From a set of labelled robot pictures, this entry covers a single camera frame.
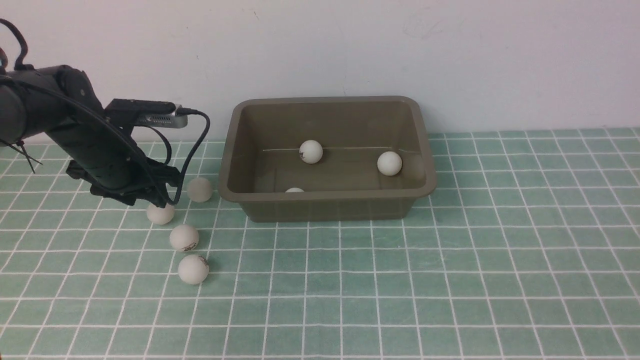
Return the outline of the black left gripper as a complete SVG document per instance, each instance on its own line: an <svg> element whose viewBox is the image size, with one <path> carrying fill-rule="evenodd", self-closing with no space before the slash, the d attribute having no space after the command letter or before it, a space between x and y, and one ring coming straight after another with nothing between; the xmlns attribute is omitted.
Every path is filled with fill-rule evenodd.
<svg viewBox="0 0 640 360"><path fill-rule="evenodd" d="M74 180L90 184L89 193L106 199L114 199L124 205L133 206L144 200L158 208L166 208L177 201L169 198L167 186L181 187L182 174L176 167L148 160L151 174L135 161L126 161L123 166L110 164L94 169L94 174L71 160L66 173Z"/></svg>

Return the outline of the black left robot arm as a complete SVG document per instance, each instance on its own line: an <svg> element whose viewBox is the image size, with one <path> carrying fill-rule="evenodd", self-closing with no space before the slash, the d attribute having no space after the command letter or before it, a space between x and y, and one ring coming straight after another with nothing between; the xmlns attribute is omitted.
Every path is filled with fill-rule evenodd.
<svg viewBox="0 0 640 360"><path fill-rule="evenodd" d="M20 53L12 71L1 53L1 145L34 158L25 139L46 134L71 158L66 173L90 184L90 193L132 206L145 200L159 208L174 205L168 187L181 190L183 171L146 156L131 136L137 126L186 124L179 105L163 101L114 99L103 107L86 74L66 64L34 68L25 64L28 45L8 20Z"/></svg>

